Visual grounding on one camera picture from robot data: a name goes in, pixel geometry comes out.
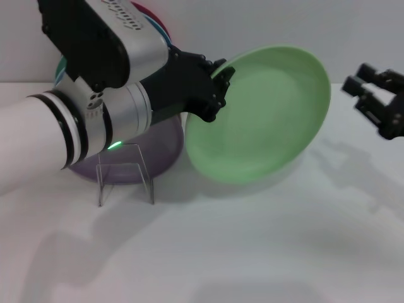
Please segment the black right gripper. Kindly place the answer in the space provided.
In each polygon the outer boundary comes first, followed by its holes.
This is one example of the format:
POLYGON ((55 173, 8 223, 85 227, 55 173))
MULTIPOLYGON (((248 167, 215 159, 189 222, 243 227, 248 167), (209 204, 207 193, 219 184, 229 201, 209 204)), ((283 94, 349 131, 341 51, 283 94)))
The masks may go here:
POLYGON ((342 91, 357 97, 355 108, 375 126, 381 126, 379 134, 386 140, 403 137, 403 75, 392 70, 379 72, 369 64, 361 64, 357 76, 348 76, 342 91), (374 84, 383 90, 397 93, 388 105, 384 105, 365 84, 374 84))

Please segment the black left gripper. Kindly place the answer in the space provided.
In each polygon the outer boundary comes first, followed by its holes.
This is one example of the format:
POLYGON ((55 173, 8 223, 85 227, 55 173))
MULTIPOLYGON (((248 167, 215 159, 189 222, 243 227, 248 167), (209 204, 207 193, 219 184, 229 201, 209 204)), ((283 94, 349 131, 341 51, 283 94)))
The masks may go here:
POLYGON ((183 112, 213 122, 226 105, 234 73, 226 59, 209 61, 202 54, 171 47, 166 65, 141 81, 151 105, 151 122, 158 124, 183 112))

